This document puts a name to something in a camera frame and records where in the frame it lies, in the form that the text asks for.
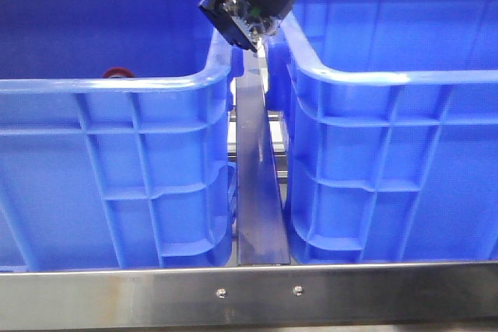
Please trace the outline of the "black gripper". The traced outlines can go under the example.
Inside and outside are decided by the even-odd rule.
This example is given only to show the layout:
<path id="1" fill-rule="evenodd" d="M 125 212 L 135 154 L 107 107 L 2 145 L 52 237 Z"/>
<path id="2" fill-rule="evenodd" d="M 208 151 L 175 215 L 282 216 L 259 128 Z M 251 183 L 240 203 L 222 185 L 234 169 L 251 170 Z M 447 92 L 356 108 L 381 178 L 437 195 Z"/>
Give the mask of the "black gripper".
<path id="1" fill-rule="evenodd" d="M 228 44 L 247 51 L 257 51 L 280 26 L 280 18 L 264 16 L 247 0 L 201 0 L 198 7 Z"/>

